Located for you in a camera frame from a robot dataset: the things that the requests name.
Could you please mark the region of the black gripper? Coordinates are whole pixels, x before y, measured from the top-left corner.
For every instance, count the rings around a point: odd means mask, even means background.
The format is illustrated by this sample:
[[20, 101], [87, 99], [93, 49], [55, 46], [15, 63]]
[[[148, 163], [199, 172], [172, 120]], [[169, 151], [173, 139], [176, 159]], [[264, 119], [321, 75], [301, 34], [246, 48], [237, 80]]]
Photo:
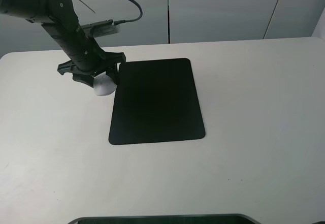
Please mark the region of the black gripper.
[[93, 38], [88, 38], [81, 27], [68, 31], [59, 24], [42, 24], [42, 28], [61, 47], [70, 58], [69, 61], [58, 65], [57, 71], [72, 73], [75, 82], [94, 87], [93, 75], [105, 72], [112, 81], [119, 84], [118, 63], [125, 63], [123, 52], [104, 51]]

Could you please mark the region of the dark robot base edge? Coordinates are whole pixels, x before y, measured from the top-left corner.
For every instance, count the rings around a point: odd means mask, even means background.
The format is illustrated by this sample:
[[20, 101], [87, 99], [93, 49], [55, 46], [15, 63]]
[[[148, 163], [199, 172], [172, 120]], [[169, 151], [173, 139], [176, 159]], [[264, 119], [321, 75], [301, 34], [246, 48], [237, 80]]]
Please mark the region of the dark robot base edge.
[[243, 214], [80, 217], [69, 223], [259, 223]]

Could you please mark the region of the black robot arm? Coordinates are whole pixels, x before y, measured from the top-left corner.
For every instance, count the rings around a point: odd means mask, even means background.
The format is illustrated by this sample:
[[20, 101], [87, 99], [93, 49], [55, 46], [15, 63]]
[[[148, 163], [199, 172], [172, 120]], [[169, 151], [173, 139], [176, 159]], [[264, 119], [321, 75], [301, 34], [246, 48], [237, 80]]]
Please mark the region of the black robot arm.
[[113, 20], [80, 25], [72, 0], [1, 0], [1, 13], [39, 23], [70, 58], [57, 71], [71, 73], [73, 80], [90, 87], [96, 76], [105, 73], [119, 83], [118, 64], [125, 63], [124, 53], [104, 51], [97, 37], [117, 32]]

